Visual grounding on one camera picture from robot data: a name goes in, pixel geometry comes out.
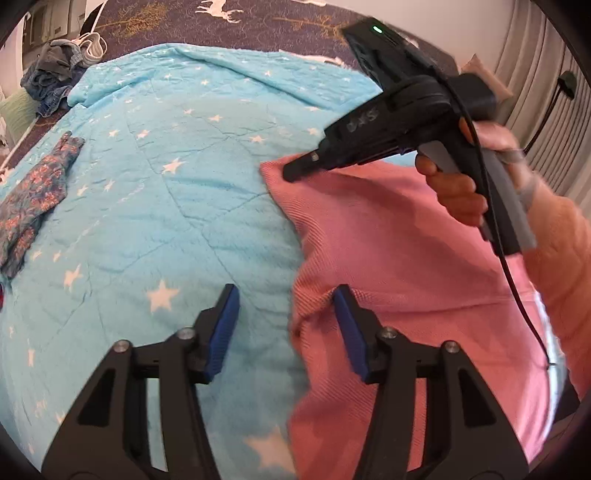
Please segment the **curtain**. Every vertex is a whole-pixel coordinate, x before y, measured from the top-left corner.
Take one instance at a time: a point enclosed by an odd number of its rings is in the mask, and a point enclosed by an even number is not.
[[[582,204],[585,187],[575,190],[575,184],[588,171],[587,190],[591,191],[591,166],[587,165],[591,160],[591,88],[539,7],[530,0],[516,0],[495,74],[514,94],[500,106],[497,120],[511,128],[522,145],[528,144],[540,126],[557,79],[565,70],[577,77],[575,100],[560,95],[527,160],[556,193]]]

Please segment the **pink fabric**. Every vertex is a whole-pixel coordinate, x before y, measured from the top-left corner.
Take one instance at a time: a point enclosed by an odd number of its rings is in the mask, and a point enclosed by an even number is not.
[[[290,184],[289,159],[263,163],[274,200],[294,223],[305,261],[293,287],[291,334],[306,363],[310,391],[290,421],[301,480],[353,477],[375,387],[352,372],[331,305],[348,283],[362,307],[411,340],[458,341],[513,425],[531,460],[548,418],[545,357],[523,321],[491,246],[437,203],[413,168],[374,162]],[[522,258],[509,259],[538,331],[534,290]],[[409,468],[420,465],[425,392],[419,388]]]

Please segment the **blue gripper pad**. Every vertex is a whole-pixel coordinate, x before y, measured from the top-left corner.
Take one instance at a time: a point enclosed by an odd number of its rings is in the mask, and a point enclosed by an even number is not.
[[[208,381],[213,380],[222,369],[224,357],[228,350],[230,338],[234,332],[236,321],[238,319],[238,310],[240,308],[240,293],[236,285],[228,284],[224,288],[217,305],[210,310],[218,320],[213,328],[213,333],[209,339],[207,352],[207,361],[205,364],[204,375]]]
[[[347,285],[340,285],[333,293],[336,320],[340,327],[341,335],[345,341],[347,356],[353,367],[353,371],[364,382],[369,378],[368,345],[363,337],[352,308],[359,308],[355,297]]]

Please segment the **bedsheet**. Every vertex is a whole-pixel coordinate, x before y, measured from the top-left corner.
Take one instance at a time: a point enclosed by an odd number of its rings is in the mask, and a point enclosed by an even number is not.
[[[35,466],[114,341],[162,341],[233,282],[241,310],[225,366],[198,388],[213,453],[223,478],[294,477],[285,423],[307,380],[287,323],[302,257],[258,166],[314,148],[378,92],[329,64],[184,44],[89,68],[72,110],[0,187],[4,197],[65,130],[86,139],[67,198],[3,281],[0,421]],[[155,381],[148,393],[153,463],[165,468]]]

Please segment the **metal screw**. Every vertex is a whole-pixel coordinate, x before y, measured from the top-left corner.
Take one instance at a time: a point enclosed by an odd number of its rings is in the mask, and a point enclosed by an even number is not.
[[[177,332],[177,337],[179,337],[181,340],[190,340],[191,338],[195,337],[195,330],[192,327],[181,328]]]
[[[380,335],[382,336],[382,338],[392,339],[398,336],[398,331],[396,330],[396,328],[384,327],[382,328]]]
[[[445,342],[445,350],[449,353],[458,353],[460,351],[460,344],[451,340],[450,342]]]
[[[131,344],[127,340],[118,340],[113,344],[113,350],[117,353],[126,352]]]

